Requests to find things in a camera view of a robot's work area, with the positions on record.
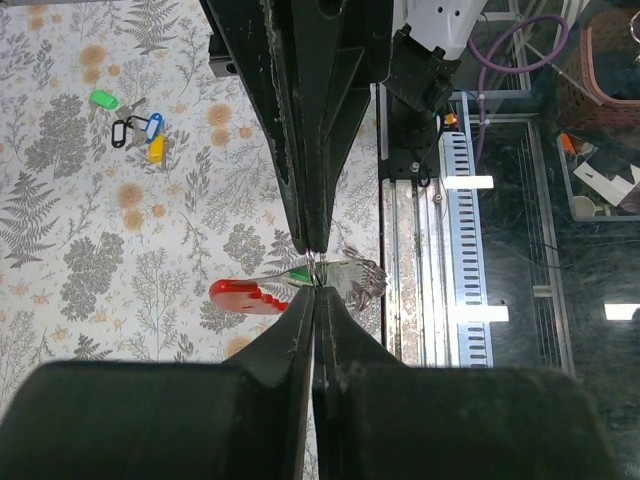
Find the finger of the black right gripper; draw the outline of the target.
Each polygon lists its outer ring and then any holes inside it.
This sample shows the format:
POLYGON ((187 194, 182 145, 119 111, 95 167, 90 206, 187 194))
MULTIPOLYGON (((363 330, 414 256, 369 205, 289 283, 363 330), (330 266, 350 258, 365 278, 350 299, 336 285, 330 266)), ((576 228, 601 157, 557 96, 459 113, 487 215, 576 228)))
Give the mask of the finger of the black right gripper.
POLYGON ((295 249, 327 251, 337 180, 370 101, 363 1, 293 1, 295 249))
POLYGON ((294 248, 307 250, 292 165, 292 138, 282 110, 269 1, 206 1, 204 11, 227 48, 266 137, 294 248))

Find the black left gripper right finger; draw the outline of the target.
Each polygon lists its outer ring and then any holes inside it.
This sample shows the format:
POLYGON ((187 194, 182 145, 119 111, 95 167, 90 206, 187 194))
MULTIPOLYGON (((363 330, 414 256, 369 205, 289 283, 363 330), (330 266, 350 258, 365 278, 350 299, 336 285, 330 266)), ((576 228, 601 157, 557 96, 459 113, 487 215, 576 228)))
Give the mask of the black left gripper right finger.
POLYGON ((418 368, 316 293, 313 406, 323 479, 614 479, 583 387, 552 369, 418 368))

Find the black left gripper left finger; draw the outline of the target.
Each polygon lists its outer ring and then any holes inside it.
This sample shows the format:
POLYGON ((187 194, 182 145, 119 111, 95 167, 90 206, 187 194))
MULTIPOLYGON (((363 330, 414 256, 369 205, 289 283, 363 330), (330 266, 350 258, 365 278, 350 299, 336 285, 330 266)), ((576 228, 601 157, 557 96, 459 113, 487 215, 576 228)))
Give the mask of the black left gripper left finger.
POLYGON ((1 423, 5 479, 298 479, 315 292, 221 363, 56 361, 1 423))

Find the green tagged key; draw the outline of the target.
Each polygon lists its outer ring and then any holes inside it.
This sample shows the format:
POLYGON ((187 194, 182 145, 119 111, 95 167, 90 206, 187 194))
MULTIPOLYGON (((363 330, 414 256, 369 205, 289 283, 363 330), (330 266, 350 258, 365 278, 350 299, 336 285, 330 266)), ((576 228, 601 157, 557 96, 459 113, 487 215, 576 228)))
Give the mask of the green tagged key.
POLYGON ((290 270, 289 277, 292 280, 311 284, 315 286, 325 287, 328 285, 328 273, 326 267, 326 255, 320 254, 318 259, 315 260, 312 268, 308 265, 300 265, 290 270))

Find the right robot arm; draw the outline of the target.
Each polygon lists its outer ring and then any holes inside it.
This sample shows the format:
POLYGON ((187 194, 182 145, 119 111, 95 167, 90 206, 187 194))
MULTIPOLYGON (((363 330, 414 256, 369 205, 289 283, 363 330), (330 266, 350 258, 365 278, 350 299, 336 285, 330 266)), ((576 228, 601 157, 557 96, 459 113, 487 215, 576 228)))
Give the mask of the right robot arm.
POLYGON ((452 91, 481 1, 205 1, 210 66, 237 76, 266 136, 291 239, 328 248, 337 181, 384 86, 418 111, 452 91))

